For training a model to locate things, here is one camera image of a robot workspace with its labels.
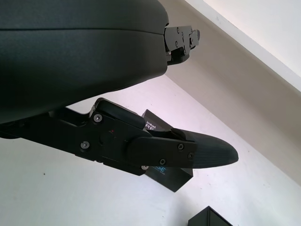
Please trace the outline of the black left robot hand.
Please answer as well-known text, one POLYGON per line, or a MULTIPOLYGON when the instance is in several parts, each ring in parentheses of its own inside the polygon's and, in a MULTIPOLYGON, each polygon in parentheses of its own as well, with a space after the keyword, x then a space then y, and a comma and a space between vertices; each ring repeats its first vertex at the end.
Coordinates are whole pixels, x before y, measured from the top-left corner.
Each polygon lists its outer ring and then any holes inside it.
POLYGON ((200 40, 169 26, 157 0, 3 0, 0 136, 23 138, 143 175, 148 167, 203 169, 238 161, 229 143, 182 129, 145 128, 101 98, 163 75, 200 40), (69 109, 98 97, 88 113, 69 109))

